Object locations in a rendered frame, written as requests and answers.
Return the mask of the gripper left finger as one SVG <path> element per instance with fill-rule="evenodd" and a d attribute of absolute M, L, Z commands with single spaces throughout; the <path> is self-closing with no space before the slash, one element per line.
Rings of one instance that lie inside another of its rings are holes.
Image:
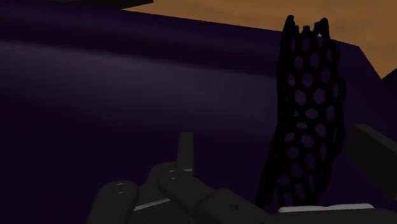
<path fill-rule="evenodd" d="M 195 207 L 214 189 L 195 177 L 194 164 L 193 133 L 182 132 L 176 161 L 152 167 L 144 184 L 103 185 L 87 224 L 195 224 Z"/>

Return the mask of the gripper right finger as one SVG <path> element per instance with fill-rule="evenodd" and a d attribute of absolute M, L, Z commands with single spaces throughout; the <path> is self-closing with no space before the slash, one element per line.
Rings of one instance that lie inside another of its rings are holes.
<path fill-rule="evenodd" d="M 367 124 L 354 124 L 345 156 L 386 197 L 397 200 L 396 142 Z"/>

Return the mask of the black honeycomb mesh vase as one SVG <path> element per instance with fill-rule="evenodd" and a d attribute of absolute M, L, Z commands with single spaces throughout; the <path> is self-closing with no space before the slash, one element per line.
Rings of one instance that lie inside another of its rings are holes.
<path fill-rule="evenodd" d="M 316 206 L 345 139 L 345 80 L 327 18 L 313 27 L 287 16 L 277 61 L 277 123 L 255 204 Z"/>

